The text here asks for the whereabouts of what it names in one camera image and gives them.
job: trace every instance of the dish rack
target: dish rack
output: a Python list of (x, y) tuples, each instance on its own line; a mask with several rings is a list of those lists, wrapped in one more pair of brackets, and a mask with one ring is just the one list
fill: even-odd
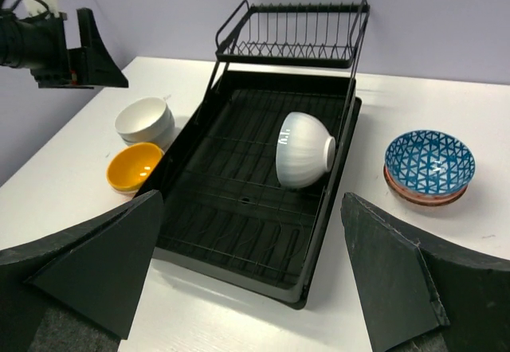
[[(163, 195), (156, 247), (165, 260), (296, 309), (306, 304), (361, 107), (355, 74), (369, 13), (367, 0), (245, 0), (229, 16), (216, 35), (202, 104), (137, 193)], [(231, 71), (233, 62), (350, 68), (351, 75)], [(331, 172), (301, 190), (280, 186), (275, 169), (279, 130), (291, 111), (317, 117), (337, 144)]]

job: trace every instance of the wall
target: wall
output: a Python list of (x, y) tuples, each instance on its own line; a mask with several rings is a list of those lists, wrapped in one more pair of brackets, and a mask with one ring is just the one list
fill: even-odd
[[(213, 59), (216, 29), (241, 0), (97, 1), (132, 53)], [(368, 1), (361, 71), (510, 84), (510, 0)]]
[[(5, 6), (13, 0), (6, 0)], [(69, 15), (66, 22), (68, 48), (79, 45), (76, 9), (92, 8), (101, 36), (119, 66), (130, 57), (117, 40), (113, 26), (95, 0), (59, 0)], [(23, 6), (17, 10), (26, 16)], [(25, 69), (0, 68), (0, 185), (61, 129), (98, 90), (41, 90)]]

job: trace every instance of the tabletop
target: tabletop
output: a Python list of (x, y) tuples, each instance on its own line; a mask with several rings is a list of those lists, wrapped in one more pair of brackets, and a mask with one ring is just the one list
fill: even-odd
[[(129, 200), (105, 178), (125, 147), (113, 123), (135, 100), (164, 98), (183, 127), (206, 90), (208, 61), (137, 57), (129, 89), (105, 88), (0, 188), (0, 249), (36, 240)], [(231, 65), (255, 72), (341, 75), (304, 68)], [(351, 191), (448, 241), (510, 259), (510, 86), (359, 74), (363, 105), (336, 196), (308, 304), (300, 311), (153, 259), (129, 339), (120, 351), (371, 350), (340, 221)], [(418, 209), (390, 193), (383, 177), (392, 139), (434, 129), (463, 141), (477, 171), (459, 201)]]

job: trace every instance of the blue patterned bowl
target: blue patterned bowl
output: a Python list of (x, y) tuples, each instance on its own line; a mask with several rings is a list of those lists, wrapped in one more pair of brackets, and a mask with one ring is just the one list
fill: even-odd
[(439, 131), (397, 137), (386, 150), (385, 163), (396, 183), (429, 196), (456, 193), (475, 174), (475, 158), (468, 147)]

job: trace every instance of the robotic hand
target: robotic hand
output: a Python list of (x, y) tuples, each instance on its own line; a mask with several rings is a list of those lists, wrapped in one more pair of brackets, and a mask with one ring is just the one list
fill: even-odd
[[(81, 47), (67, 49), (66, 14), (45, 0), (17, 0), (10, 8), (3, 7), (4, 1), (0, 0), (0, 65), (28, 68), (39, 88), (128, 87), (101, 40), (90, 9), (77, 11)], [(15, 15), (22, 1), (31, 3), (33, 16), (19, 19)]]

